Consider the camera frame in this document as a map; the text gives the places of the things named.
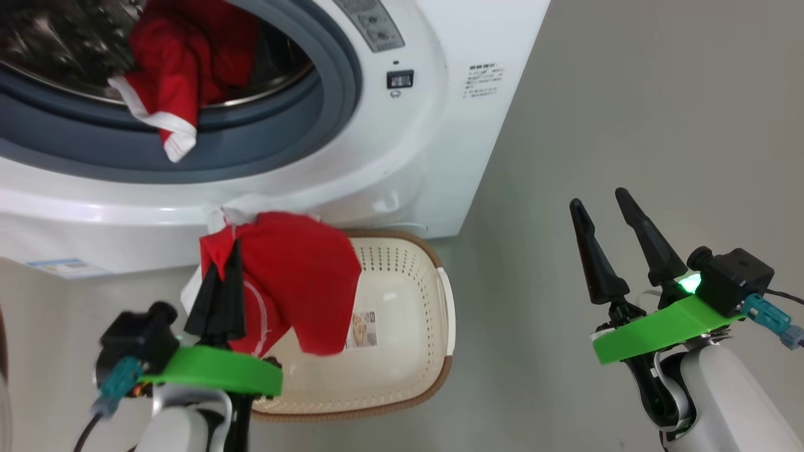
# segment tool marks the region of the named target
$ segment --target green light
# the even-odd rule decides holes
[[[695,290],[698,289],[698,286],[701,284],[701,273],[691,274],[688,277],[685,277],[679,284],[690,294],[694,294]]]

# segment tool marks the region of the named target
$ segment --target basket handle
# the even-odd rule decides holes
[[[447,307],[447,356],[455,351],[455,299],[452,295],[452,285],[443,267],[438,267],[438,276],[441,277],[441,286],[444,288],[444,301]]]

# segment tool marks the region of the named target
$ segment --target washing machine door opening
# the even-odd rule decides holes
[[[321,149],[359,99],[348,38],[312,0],[231,3],[260,19],[251,83],[199,112],[195,148],[172,163],[156,130],[106,83],[135,66],[125,44],[143,5],[12,2],[13,14],[0,18],[0,138],[8,142],[0,157],[90,179],[202,183],[265,173]]]

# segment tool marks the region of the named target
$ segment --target laundry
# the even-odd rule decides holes
[[[262,357],[290,327],[301,349],[315,355],[343,350],[362,266],[343,232],[308,216],[261,213],[201,239],[201,269],[225,280],[226,262],[240,244],[246,336],[234,351]]]
[[[248,84],[257,35],[256,17],[223,0],[149,0],[129,37],[138,68],[109,85],[178,162],[195,146],[199,109]]]

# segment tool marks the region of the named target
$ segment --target brown basket rim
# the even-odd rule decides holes
[[[375,229],[358,229],[345,231],[349,238],[391,238],[409,241],[422,248],[427,256],[433,261],[437,269],[443,264],[436,254],[433,247],[423,239],[401,231],[387,231]],[[380,414],[393,413],[403,409],[421,405],[433,397],[444,383],[447,381],[449,371],[452,369],[452,356],[445,356],[444,363],[441,365],[441,372],[433,384],[423,393],[406,401],[398,401],[388,405],[373,406],[370,408],[353,409],[351,411],[339,411],[336,413],[315,413],[315,414],[272,414],[256,411],[252,408],[252,419],[263,422],[323,422],[323,421],[345,421],[347,419],[358,419],[361,417],[378,416]]]

